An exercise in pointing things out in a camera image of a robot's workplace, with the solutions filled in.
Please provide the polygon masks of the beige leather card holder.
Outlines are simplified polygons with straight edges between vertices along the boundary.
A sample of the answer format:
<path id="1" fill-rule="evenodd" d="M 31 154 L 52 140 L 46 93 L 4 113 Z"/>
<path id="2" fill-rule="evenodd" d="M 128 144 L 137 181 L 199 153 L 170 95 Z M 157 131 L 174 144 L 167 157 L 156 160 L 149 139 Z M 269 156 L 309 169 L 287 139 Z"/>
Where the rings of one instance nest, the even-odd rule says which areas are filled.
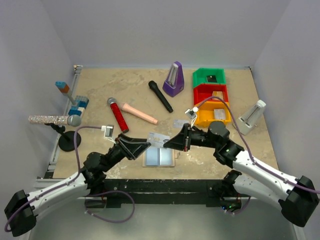
<path id="1" fill-rule="evenodd" d="M 170 168 L 181 155 L 180 151 L 151 146 L 142 154 L 142 166 L 148 168 Z"/>

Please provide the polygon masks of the blue credit cards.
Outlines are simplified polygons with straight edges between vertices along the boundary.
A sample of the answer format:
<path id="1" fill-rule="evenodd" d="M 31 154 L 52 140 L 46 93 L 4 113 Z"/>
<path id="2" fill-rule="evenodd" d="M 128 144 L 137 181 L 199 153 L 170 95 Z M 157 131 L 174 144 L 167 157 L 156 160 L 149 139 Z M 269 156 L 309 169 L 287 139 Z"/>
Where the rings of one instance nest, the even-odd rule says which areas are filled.
<path id="1" fill-rule="evenodd" d="M 174 165 L 174 152 L 169 148 L 150 147 L 145 152 L 144 165 L 166 167 Z"/>

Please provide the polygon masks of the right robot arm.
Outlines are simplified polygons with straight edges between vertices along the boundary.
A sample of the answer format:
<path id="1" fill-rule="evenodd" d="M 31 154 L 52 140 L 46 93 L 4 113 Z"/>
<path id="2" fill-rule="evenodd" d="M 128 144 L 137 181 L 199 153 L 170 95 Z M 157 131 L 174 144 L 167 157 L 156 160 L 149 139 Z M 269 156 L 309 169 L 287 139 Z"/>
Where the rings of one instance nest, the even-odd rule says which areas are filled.
<path id="1" fill-rule="evenodd" d="M 206 132 L 185 123 L 163 146 L 184 152 L 191 146 L 213 148 L 213 156 L 220 164 L 239 172 L 223 183 L 226 195 L 239 193 L 269 203 L 298 227 L 306 226 L 320 203 L 319 192 L 311 179 L 283 173 L 253 157 L 248 147 L 243 148 L 230 139 L 230 132 L 221 121 L 210 123 Z"/>

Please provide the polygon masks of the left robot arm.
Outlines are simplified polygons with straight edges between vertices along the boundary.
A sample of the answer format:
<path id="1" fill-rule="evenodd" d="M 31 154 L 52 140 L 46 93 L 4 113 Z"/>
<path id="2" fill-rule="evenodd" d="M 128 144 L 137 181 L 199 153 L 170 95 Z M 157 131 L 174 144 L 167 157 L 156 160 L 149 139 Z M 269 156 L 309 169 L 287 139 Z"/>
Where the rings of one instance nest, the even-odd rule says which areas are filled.
<path id="1" fill-rule="evenodd" d="M 41 190 L 17 191 L 4 209 L 7 218 L 5 232 L 14 237 L 21 236 L 54 208 L 79 197 L 100 195 L 104 190 L 106 172 L 124 158 L 137 159 L 150 146 L 145 138 L 131 138 L 121 133 L 106 154 L 89 153 L 83 167 L 70 177 Z"/>

